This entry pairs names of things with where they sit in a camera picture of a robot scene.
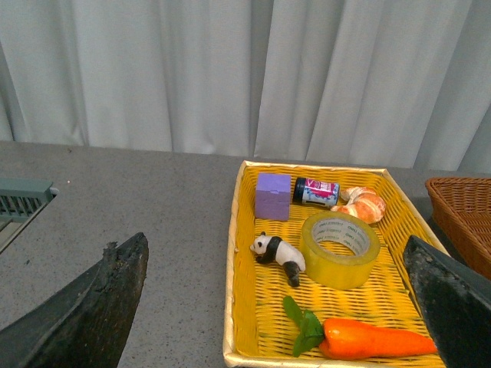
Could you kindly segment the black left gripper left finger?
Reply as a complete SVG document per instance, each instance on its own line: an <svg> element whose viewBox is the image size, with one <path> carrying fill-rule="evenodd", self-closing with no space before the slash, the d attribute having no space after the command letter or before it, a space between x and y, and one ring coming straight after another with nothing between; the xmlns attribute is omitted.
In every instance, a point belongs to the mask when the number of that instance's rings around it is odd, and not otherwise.
<svg viewBox="0 0 491 368"><path fill-rule="evenodd" d="M1 331L3 367L116 367L147 275L138 232L110 242L99 262Z"/></svg>

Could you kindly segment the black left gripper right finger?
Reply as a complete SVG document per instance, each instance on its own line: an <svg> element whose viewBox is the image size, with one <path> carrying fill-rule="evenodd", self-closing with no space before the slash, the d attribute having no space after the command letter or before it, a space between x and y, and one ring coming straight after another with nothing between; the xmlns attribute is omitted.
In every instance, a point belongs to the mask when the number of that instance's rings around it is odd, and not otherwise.
<svg viewBox="0 0 491 368"><path fill-rule="evenodd" d="M423 319L447 367L490 366L490 280L416 235L404 253Z"/></svg>

